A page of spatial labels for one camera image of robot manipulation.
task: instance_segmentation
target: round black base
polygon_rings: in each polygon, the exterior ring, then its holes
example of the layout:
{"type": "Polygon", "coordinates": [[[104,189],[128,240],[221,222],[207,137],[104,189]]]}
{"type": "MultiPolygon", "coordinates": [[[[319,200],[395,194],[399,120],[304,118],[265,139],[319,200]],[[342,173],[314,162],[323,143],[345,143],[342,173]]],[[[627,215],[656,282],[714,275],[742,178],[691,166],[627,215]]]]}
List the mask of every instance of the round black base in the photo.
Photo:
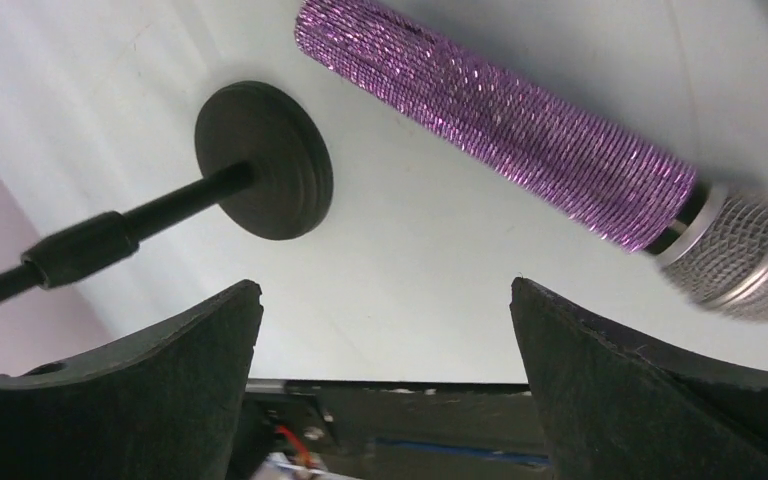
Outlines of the round black base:
{"type": "Polygon", "coordinates": [[[334,188],[325,142],[302,107],[275,87],[240,82],[204,104],[196,122],[202,175],[250,163],[251,187],[219,205],[249,232],[288,240],[325,218],[334,188]]]}

